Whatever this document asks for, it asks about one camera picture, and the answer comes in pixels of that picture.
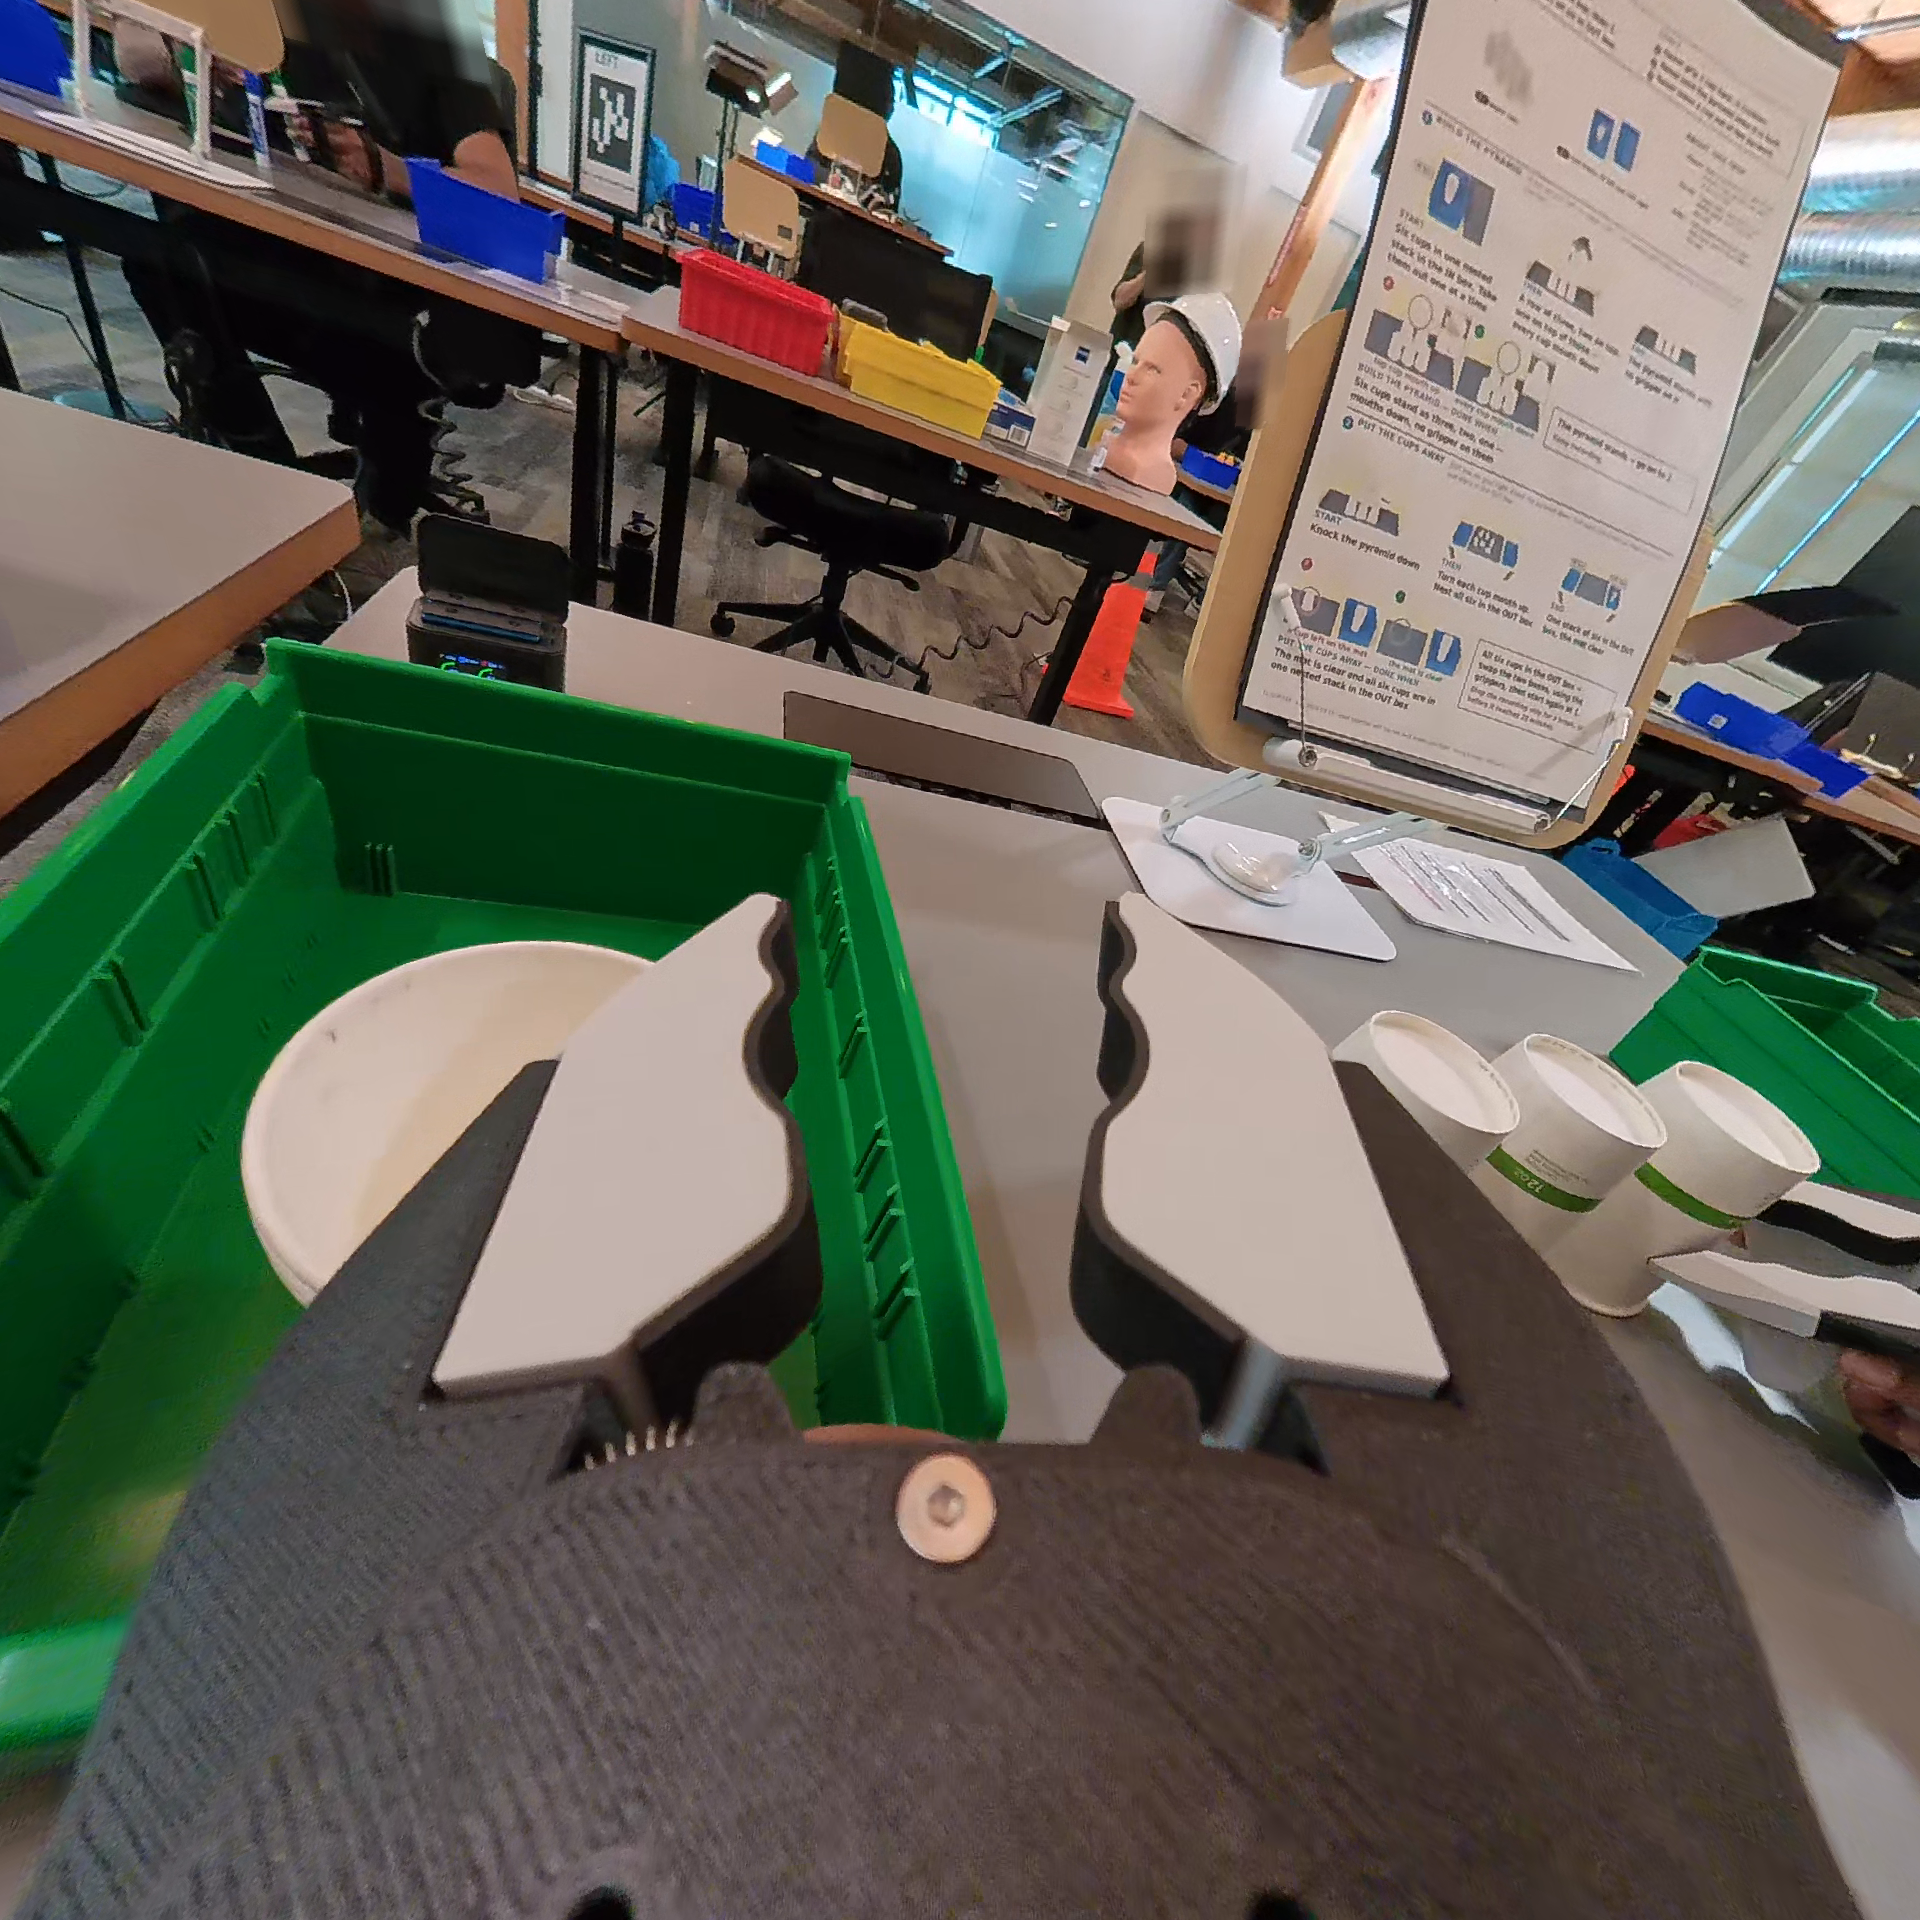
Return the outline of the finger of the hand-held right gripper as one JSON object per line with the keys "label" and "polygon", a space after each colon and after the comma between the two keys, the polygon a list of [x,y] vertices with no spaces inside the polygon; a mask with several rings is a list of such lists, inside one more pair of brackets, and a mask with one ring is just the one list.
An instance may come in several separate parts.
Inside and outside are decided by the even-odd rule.
{"label": "finger of the hand-held right gripper", "polygon": [[1786,1266],[1919,1266],[1919,1210],[1876,1192],[1800,1184],[1745,1225],[1743,1247]]}
{"label": "finger of the hand-held right gripper", "polygon": [[1664,1254],[1648,1261],[1648,1271],[1672,1285],[1689,1289],[1698,1301],[1734,1312],[1756,1326],[1818,1342],[1823,1306],[1860,1305],[1876,1312],[1881,1302],[1919,1309],[1912,1286],[1876,1277],[1825,1277],[1807,1271],[1728,1256],[1723,1253]]}

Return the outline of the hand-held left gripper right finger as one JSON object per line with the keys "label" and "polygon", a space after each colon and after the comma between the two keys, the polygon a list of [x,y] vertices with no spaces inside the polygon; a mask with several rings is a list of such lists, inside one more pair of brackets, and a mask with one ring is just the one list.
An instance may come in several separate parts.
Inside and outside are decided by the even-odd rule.
{"label": "hand-held left gripper right finger", "polygon": [[1204,1442],[1322,1455],[1304,1385],[1427,1400],[1449,1382],[1328,1047],[1142,894],[1106,902],[1072,1312],[1126,1373],[1191,1388]]}

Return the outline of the white paper cup green band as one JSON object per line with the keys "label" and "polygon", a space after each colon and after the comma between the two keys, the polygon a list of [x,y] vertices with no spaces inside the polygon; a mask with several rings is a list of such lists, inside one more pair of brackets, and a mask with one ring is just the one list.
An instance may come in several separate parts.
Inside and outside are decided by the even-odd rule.
{"label": "white paper cup green band", "polygon": [[1708,1062],[1642,1086],[1667,1141],[1547,1250],[1564,1292],[1591,1312],[1640,1313],[1660,1258],[1728,1246],[1747,1221],[1823,1170],[1808,1133],[1764,1094]]}
{"label": "white paper cup green band", "polygon": [[1473,1180],[1540,1256],[1668,1141],[1667,1119],[1609,1061],[1551,1034],[1494,1058],[1521,1119]]}
{"label": "white paper cup green band", "polygon": [[652,961],[574,942],[473,944],[335,999],[262,1077],[241,1148],[248,1210],[310,1305],[490,1101]]}
{"label": "white paper cup green band", "polygon": [[1478,1047],[1403,1010],[1382,1010],[1331,1049],[1364,1068],[1465,1170],[1486,1164],[1521,1127],[1521,1101]]}

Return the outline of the green plastic bin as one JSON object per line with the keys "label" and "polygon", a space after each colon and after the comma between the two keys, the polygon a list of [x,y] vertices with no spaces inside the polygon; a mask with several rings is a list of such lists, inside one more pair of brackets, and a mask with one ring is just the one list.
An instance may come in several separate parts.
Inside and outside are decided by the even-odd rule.
{"label": "green plastic bin", "polygon": [[848,756],[278,642],[6,897],[6,1770],[89,1732],[190,1481],[297,1313],[244,1109],[329,1000],[430,953],[648,959],[790,900],[824,1305],[795,1412],[1008,1412],[940,1077]]}
{"label": "green plastic bin", "polygon": [[1808,1133],[1823,1182],[1919,1194],[1919,1021],[1864,980],[1703,946],[1611,1061],[1636,1084],[1714,1065]]}

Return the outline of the laminated paper card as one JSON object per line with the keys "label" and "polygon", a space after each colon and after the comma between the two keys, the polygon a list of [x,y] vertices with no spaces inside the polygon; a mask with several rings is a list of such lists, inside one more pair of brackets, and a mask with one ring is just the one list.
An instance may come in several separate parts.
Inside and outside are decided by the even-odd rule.
{"label": "laminated paper card", "polygon": [[1452,936],[1636,974],[1516,862],[1399,836],[1347,858],[1414,922]]}

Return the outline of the orange traffic cone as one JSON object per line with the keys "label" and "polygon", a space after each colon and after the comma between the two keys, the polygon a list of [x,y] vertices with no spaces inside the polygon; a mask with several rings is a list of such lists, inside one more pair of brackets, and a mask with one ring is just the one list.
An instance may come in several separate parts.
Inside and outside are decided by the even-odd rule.
{"label": "orange traffic cone", "polygon": [[1151,541],[1135,570],[1118,575],[1105,589],[1088,640],[1066,685],[1066,705],[1127,721],[1136,717],[1136,705],[1127,694],[1127,677],[1146,618],[1152,567],[1155,544]]}

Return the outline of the black office chair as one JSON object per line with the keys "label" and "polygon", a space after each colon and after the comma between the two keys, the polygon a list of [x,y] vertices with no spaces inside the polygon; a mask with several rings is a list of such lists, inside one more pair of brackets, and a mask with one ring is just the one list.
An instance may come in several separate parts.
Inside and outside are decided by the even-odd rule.
{"label": "black office chair", "polygon": [[836,663],[865,678],[865,660],[879,660],[884,677],[905,672],[912,690],[928,692],[923,665],[907,660],[891,642],[863,625],[846,608],[860,573],[879,573],[911,589],[922,575],[948,561],[970,533],[964,519],[870,495],[824,473],[774,454],[752,454],[740,495],[767,527],[758,546],[795,546],[824,561],[824,582],[806,604],[724,600],[712,609],[712,633],[731,638],[739,617],[775,618],[779,629],[755,645],[767,655],[790,655],[807,645],[817,665]]}

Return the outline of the mannequin head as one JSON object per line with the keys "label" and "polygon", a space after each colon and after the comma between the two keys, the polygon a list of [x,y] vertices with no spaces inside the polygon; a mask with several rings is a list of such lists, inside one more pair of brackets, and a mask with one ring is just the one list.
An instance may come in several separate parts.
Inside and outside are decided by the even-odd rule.
{"label": "mannequin head", "polygon": [[1204,372],[1183,332],[1166,322],[1143,327],[1116,400],[1116,428],[1103,440],[1105,473],[1170,495],[1180,482],[1174,445],[1186,438],[1191,415],[1207,415],[1194,410],[1203,394]]}

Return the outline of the white carton box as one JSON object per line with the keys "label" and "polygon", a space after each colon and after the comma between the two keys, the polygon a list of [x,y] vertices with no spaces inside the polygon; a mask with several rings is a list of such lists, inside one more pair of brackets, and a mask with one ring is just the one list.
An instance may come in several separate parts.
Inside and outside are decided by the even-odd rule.
{"label": "white carton box", "polygon": [[1067,316],[1047,325],[1040,365],[1027,408],[1034,415],[1030,452],[1043,464],[1071,465],[1082,447],[1100,394],[1113,375],[1113,335]]}

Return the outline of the printed instruction sheet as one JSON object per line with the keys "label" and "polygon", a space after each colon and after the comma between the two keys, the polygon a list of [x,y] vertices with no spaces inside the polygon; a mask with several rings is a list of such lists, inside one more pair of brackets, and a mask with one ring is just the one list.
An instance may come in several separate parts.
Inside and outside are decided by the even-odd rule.
{"label": "printed instruction sheet", "polygon": [[1795,4],[1410,4],[1242,711],[1544,824],[1708,527],[1842,48]]}

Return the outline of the white hard hat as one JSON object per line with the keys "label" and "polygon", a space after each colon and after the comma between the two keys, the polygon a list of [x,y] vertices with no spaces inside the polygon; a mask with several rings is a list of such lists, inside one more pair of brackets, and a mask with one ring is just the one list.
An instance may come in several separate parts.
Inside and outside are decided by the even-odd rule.
{"label": "white hard hat", "polygon": [[1161,322],[1183,332],[1204,372],[1204,394],[1194,405],[1194,410],[1217,410],[1242,368],[1242,319],[1232,300],[1219,290],[1196,290],[1147,301],[1143,327],[1152,329]]}

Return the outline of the red plastic bin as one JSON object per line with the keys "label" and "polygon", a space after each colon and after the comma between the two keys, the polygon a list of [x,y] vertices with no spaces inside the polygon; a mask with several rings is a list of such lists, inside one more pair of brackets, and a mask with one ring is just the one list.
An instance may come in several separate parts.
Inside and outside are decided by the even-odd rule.
{"label": "red plastic bin", "polygon": [[687,248],[679,254],[679,325],[790,372],[819,376],[835,306],[739,257]]}

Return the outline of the black white marker sign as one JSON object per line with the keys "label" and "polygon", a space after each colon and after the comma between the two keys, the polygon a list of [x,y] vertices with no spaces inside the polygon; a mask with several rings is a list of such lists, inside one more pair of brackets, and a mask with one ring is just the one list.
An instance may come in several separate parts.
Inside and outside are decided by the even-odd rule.
{"label": "black white marker sign", "polygon": [[574,31],[574,198],[636,224],[648,205],[656,49],[602,31]]}

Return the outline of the silver ventilation duct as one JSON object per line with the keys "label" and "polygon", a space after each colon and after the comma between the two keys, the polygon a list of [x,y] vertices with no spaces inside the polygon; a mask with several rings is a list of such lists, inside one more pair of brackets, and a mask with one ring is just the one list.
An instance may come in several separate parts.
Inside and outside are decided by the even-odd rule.
{"label": "silver ventilation duct", "polygon": [[1833,121],[1808,170],[1777,279],[1783,297],[1919,300],[1919,114]]}

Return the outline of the white frame stand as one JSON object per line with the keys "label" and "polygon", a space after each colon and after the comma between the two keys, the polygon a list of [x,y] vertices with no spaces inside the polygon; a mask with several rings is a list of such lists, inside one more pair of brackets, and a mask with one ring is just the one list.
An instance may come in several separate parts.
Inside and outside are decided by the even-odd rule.
{"label": "white frame stand", "polygon": [[100,128],[95,109],[95,34],[112,36],[112,63],[122,68],[122,29],[136,34],[134,85],[151,88],[160,72],[170,74],[175,96],[185,112],[185,153],[194,164],[212,160],[208,108],[208,45],[203,28],[166,7],[140,1],[70,1],[71,38],[71,102],[81,121]]}

